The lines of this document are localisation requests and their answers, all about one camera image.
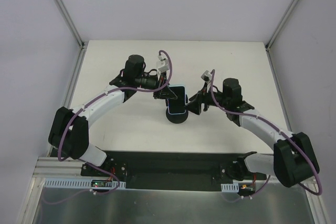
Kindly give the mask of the black phone stand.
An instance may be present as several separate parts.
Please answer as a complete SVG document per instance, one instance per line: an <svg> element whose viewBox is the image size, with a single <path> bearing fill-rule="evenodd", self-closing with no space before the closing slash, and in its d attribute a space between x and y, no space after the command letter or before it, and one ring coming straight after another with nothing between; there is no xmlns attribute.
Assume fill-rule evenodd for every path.
<svg viewBox="0 0 336 224"><path fill-rule="evenodd" d="M180 114L180 115L171 115L168 113L168 109L167 109L167 100L166 100L166 111L165 111L165 115L166 118L174 124L181 124L183 122L185 122L188 118L188 110L186 110L186 112L184 114Z"/></svg>

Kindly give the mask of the phone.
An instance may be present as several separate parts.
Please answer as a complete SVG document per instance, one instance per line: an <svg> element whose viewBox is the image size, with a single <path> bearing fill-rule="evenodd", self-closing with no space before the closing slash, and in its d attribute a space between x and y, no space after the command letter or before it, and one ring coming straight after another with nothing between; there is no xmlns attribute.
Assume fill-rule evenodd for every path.
<svg viewBox="0 0 336 224"><path fill-rule="evenodd" d="M176 98L169 98L167 100L168 113L171 115L180 115L186 112L185 105L187 103L186 90L183 85L169 86Z"/></svg>

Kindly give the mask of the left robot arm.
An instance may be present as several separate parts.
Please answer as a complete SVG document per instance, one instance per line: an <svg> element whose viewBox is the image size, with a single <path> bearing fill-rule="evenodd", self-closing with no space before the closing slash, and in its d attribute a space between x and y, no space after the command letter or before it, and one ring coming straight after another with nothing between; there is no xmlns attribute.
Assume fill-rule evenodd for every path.
<svg viewBox="0 0 336 224"><path fill-rule="evenodd" d="M125 66L94 98L74 108L62 106L56 111L48 142L57 149L57 158L85 162L99 176L113 176L112 158L90 143L90 127L107 112L124 104L137 92L152 93L155 99L175 99L169 88L173 73L168 53L159 51L156 67L150 74L140 55L130 55Z"/></svg>

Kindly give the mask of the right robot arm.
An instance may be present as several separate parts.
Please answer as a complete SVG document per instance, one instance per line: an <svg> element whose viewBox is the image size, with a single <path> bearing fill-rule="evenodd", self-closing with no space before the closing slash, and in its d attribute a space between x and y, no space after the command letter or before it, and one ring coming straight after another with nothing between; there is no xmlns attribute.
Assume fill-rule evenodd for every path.
<svg viewBox="0 0 336 224"><path fill-rule="evenodd" d="M225 79L222 91L214 87L208 71L202 75L202 79L203 87L189 99L186 109L199 115L210 106L216 106L226 113L231 122L253 133L273 151L272 154L251 151L240 155L226 168L231 179L242 181L254 173L261 173L275 176L283 186L289 188L310 177L318 178L320 167L308 135L283 130L264 118L243 100L237 79Z"/></svg>

